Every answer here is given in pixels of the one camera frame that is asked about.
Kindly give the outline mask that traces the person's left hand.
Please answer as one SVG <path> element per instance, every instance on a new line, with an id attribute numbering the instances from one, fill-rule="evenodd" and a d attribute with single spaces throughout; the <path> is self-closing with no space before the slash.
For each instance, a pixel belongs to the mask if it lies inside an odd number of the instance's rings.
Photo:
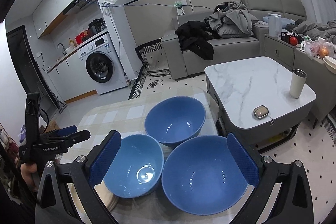
<path id="1" fill-rule="evenodd" d="M 27 186 L 34 192 L 37 191 L 37 186 L 35 185 L 32 174 L 35 174 L 36 172 L 37 172 L 37 165 L 35 163 L 33 164 L 23 163 L 21 165 L 22 178 L 26 182 Z"/>

